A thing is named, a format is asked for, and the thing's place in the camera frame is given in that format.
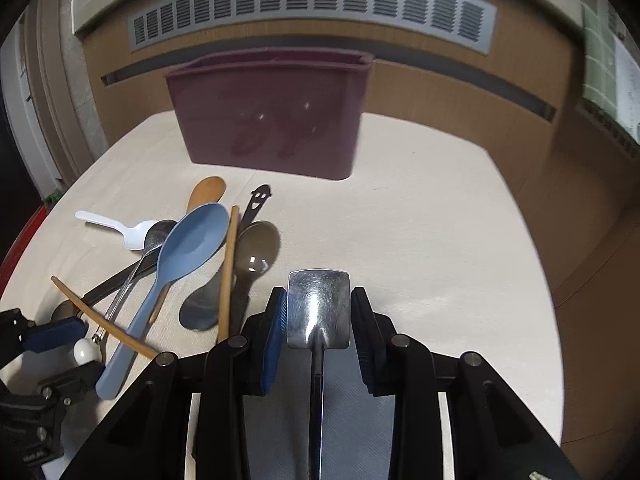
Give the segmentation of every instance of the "white spoon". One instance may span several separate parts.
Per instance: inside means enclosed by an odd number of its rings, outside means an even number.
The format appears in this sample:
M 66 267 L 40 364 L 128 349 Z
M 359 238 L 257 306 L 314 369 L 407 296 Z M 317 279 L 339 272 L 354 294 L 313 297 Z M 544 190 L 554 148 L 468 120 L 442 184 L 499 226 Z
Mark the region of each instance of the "white spoon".
M 146 233 L 156 223 L 156 220 L 145 220 L 144 222 L 140 222 L 135 227 L 127 227 L 117 220 L 107 218 L 106 216 L 89 213 L 88 211 L 76 212 L 76 218 L 78 218 L 79 220 L 84 220 L 85 222 L 90 222 L 92 224 L 98 224 L 104 227 L 110 227 L 111 229 L 116 229 L 116 231 L 119 231 L 122 236 L 124 236 L 123 245 L 131 251 L 141 251 L 145 248 Z

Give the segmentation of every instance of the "tabletop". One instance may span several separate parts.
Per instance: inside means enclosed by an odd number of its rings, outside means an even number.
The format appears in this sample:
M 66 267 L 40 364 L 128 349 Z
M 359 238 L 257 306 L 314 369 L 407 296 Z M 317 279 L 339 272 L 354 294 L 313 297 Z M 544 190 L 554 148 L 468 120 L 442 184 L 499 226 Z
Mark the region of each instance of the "tabletop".
M 123 248 L 117 232 L 77 220 L 76 210 L 129 226 L 177 220 L 193 187 L 212 175 L 226 181 L 220 202 L 227 209 L 244 208 L 261 184 L 270 184 L 273 193 L 257 219 L 277 227 L 282 247 L 252 287 L 248 315 L 264 310 L 271 289 L 286 286 L 292 270 L 344 270 L 351 286 L 364 286 L 374 311 L 390 316 L 398 332 L 434 352 L 480 352 L 559 442 L 558 331 L 518 207 L 484 149 L 407 121 L 363 114 L 353 174 L 331 181 L 193 164 L 174 113 L 154 115 L 112 146 L 55 206 L 21 257 L 0 310 L 18 307 L 28 319 L 47 322 L 65 299 L 50 281 L 52 274 L 81 296 L 139 257 Z M 220 251 L 174 283 L 146 336 L 150 345 L 188 356 L 214 344 L 215 328 L 185 330 L 178 311 L 222 259 Z M 128 325 L 152 280 L 143 278 L 130 293 L 116 318 L 119 326 Z M 104 312 L 110 300 L 96 309 Z M 116 344 L 108 339 L 108 356 Z M 41 357 L 16 359 L 2 371 L 3 379 L 14 391 L 30 392 L 35 381 L 52 375 L 50 361 L 44 364 Z M 57 366 L 68 367 L 59 361 Z M 148 363 L 136 357 L 125 388 Z M 65 445 L 79 445 L 114 402 L 96 400 L 70 410 L 65 421 L 76 429 L 67 430 Z

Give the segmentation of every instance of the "chopstick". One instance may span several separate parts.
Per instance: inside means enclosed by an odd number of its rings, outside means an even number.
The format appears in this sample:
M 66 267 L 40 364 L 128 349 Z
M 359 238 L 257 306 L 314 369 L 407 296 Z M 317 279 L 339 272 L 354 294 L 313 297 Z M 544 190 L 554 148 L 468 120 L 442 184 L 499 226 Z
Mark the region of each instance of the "chopstick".
M 99 326 L 105 329 L 109 334 L 113 335 L 121 343 L 124 343 L 131 349 L 135 350 L 139 354 L 142 354 L 144 357 L 148 357 L 149 359 L 153 359 L 158 355 L 151 346 L 145 345 L 143 342 L 138 341 L 137 339 L 132 338 L 129 334 L 124 332 L 123 329 L 111 324 L 109 321 L 104 319 L 98 312 L 88 306 L 84 301 L 82 301 L 68 286 L 62 283 L 55 276 L 51 277 L 51 281 L 56 285 L 57 288 L 60 289 L 62 294 L 64 294 L 76 307 L 78 307 L 87 317 L 93 319 Z
M 231 285 L 234 278 L 234 255 L 236 253 L 236 237 L 238 235 L 238 214 L 240 208 L 231 208 L 229 229 L 226 231 L 225 261 L 222 263 L 222 281 L 220 283 L 220 310 L 218 311 L 218 342 L 229 337 L 229 317 L 231 302 Z

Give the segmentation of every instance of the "purple plastic bin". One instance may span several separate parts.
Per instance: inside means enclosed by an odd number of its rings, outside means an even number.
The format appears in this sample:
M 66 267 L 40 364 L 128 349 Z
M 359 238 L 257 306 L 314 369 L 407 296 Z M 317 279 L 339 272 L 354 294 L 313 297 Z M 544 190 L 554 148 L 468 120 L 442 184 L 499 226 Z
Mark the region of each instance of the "purple plastic bin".
M 256 48 L 169 73 L 189 156 L 340 180 L 351 174 L 373 56 L 331 48 Z

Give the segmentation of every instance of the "bolt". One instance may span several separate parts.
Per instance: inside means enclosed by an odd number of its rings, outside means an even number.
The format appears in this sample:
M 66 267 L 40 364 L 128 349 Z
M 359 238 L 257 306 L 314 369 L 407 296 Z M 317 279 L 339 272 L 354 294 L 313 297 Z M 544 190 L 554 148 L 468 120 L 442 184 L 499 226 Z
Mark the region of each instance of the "bolt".
M 469 366 L 479 366 L 480 364 L 482 364 L 482 357 L 480 357 L 480 354 L 477 354 L 475 352 L 467 352 L 464 359 L 465 363 Z
M 162 352 L 156 357 L 156 364 L 167 366 L 174 362 L 174 355 L 171 352 Z
M 247 342 L 248 339 L 243 335 L 233 335 L 229 338 L 228 345 L 231 346 L 231 348 L 242 348 Z
M 398 348 L 407 348 L 410 341 L 409 336 L 404 334 L 396 334 L 391 338 L 391 344 Z

